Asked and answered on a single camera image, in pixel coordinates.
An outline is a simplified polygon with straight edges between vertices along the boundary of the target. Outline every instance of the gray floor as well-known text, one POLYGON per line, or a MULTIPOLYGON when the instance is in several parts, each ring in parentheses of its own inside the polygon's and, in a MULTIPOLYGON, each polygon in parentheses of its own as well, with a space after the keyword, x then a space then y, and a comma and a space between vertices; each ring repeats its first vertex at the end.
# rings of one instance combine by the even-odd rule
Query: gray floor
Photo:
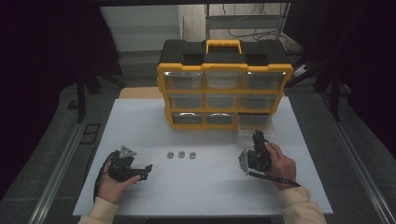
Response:
MULTIPOLYGON (((121 55, 124 76, 120 80, 136 87, 156 86, 156 52, 145 55, 144 63, 128 63, 134 54, 121 55)), ((98 94, 86 92, 89 115, 88 130, 78 144, 64 180, 56 193, 44 223, 77 223, 74 206, 83 186, 92 155, 100 142, 114 100, 120 94, 116 85, 98 78, 98 94)), ((373 204, 358 179, 351 162, 326 116, 325 109, 312 89, 315 79, 305 80, 286 89, 305 142, 317 167, 319 177, 331 202, 334 214, 326 215, 328 223, 381 223, 373 204)), ((50 174, 74 128, 78 112, 68 109, 77 100, 76 87, 66 88, 47 132, 21 174, 0 202, 0 223, 27 223, 46 186, 50 174)), ((396 211, 396 161, 347 104, 340 102, 341 123, 357 149, 366 168, 389 204, 396 211)), ((114 223, 144 223, 142 218, 116 217, 114 223)), ((272 223, 283 223, 282 217, 271 217, 272 223)))

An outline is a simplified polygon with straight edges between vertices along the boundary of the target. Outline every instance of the metal nut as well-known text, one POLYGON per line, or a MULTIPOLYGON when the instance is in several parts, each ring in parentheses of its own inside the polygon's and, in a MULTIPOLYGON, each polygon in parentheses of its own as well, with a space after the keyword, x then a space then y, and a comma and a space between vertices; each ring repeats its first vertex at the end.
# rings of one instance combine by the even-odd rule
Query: metal nut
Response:
POLYGON ((174 156, 173 152, 168 152, 168 159, 172 159, 174 156))
POLYGON ((197 157, 197 154, 195 152, 190 153, 190 158, 193 160, 197 157))
POLYGON ((178 152, 178 156, 179 156, 180 158, 184 158, 184 156, 185 156, 184 151, 179 151, 179 152, 178 152))

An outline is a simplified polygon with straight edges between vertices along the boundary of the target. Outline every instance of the small metal part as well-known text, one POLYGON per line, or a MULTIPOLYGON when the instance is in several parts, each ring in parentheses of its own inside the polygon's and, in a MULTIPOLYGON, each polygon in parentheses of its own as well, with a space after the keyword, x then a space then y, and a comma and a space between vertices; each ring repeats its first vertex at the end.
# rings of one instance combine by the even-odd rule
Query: small metal part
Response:
POLYGON ((178 152, 178 156, 179 156, 180 158, 184 158, 184 156, 185 156, 184 151, 179 151, 179 152, 178 152))
POLYGON ((135 151, 132 151, 128 147, 122 145, 120 149, 120 159, 127 158, 127 157, 132 157, 137 155, 135 151))
POLYGON ((197 157, 197 154, 195 152, 190 153, 190 159, 195 159, 197 157))
POLYGON ((168 152, 168 159, 172 159, 174 156, 173 152, 168 152))

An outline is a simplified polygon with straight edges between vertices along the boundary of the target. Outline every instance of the sleeve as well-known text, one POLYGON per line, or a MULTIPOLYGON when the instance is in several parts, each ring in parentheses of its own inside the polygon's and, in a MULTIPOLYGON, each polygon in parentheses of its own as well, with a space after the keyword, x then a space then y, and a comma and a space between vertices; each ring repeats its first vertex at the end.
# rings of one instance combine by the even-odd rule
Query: sleeve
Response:
POLYGON ((93 209, 88 215, 82 216, 78 224, 111 224, 119 207, 96 197, 93 209))
POLYGON ((286 202, 283 218, 286 224, 326 223, 318 205, 310 201, 310 191, 303 187, 282 189, 286 202))

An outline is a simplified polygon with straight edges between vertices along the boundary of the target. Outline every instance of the white tabletop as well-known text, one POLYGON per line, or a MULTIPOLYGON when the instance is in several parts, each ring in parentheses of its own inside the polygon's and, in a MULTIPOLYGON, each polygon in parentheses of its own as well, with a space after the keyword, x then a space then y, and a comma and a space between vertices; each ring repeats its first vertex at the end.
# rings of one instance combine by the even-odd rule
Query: white tabletop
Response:
MULTIPOLYGON (((332 208, 318 178, 289 98, 273 116, 275 142, 297 163, 297 182, 311 190, 323 213, 332 208)), ((164 117, 163 99, 116 100, 73 215, 93 206, 95 178, 107 155, 125 145, 137 152, 132 168, 153 164, 148 180, 127 189, 118 215, 140 217, 230 217, 281 214, 284 206, 267 180, 247 176, 239 167, 237 131, 173 130, 164 117), (183 150, 186 157, 177 156, 183 150), (169 151, 173 159, 167 158, 169 151), (189 158, 196 153, 194 160, 189 158)))

